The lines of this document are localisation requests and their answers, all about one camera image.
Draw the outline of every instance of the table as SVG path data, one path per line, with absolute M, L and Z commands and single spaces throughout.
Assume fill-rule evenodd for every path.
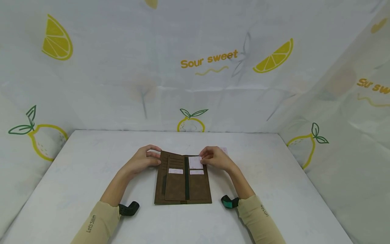
M 288 244 L 352 243 L 277 134 L 93 130 L 71 135 L 1 243 L 70 243 L 116 172 L 147 144 L 190 155 L 226 147 Z M 213 203 L 197 205 L 154 205 L 156 175 L 150 168 L 130 182 L 121 203 L 140 209 L 121 218 L 111 243 L 252 243 L 237 210 L 220 202 L 237 196 L 226 173 L 209 167 Z

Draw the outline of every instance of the person's left hand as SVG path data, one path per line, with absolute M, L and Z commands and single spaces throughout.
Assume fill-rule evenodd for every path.
M 149 151 L 161 151 L 161 148 L 154 145 L 147 145 L 138 149 L 134 156 L 123 165 L 121 170 L 124 170 L 127 174 L 136 175 L 149 166 L 157 166 L 161 164 L 160 154 Z

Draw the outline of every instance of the brown wallet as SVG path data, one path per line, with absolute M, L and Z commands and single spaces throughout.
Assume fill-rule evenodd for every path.
M 211 203 L 211 192 L 207 166 L 203 175 L 190 174 L 188 157 L 161 151 L 158 166 L 155 204 L 197 204 Z M 168 173 L 172 169 L 179 173 Z

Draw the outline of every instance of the beige sleeve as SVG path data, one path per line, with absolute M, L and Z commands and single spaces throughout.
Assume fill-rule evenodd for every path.
M 97 202 L 71 244 L 106 244 L 118 225 L 119 207 Z
M 257 196 L 241 199 L 238 202 L 238 213 L 256 244 L 285 244 L 278 227 Z

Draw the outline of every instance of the white card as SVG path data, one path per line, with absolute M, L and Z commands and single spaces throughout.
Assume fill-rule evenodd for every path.
M 224 152 L 224 153 L 226 153 L 226 155 L 228 155 L 227 154 L 227 148 L 224 148 L 224 147 L 220 147 L 221 149 L 222 149 L 222 151 Z
M 183 170 L 182 169 L 169 169 L 168 170 L 168 173 L 170 174 L 183 174 Z
M 200 163 L 202 157 L 188 157 L 190 169 L 203 169 L 203 164 Z
M 204 175 L 203 170 L 190 170 L 190 175 Z

